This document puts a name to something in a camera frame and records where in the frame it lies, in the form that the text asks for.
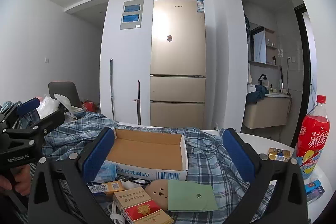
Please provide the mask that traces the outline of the person's left hand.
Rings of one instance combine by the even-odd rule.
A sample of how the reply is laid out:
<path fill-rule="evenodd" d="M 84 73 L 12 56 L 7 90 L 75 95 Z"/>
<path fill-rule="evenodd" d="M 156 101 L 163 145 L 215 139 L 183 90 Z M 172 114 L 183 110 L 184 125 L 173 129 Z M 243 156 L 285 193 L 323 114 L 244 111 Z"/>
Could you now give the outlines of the person's left hand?
<path fill-rule="evenodd" d="M 14 186 L 14 189 L 17 193 L 20 193 L 22 196 L 26 196 L 30 193 L 31 190 L 31 166 L 23 165 L 15 169 L 15 183 L 12 184 L 7 178 L 0 176 L 0 188 L 1 193 L 5 190 L 11 190 Z"/>

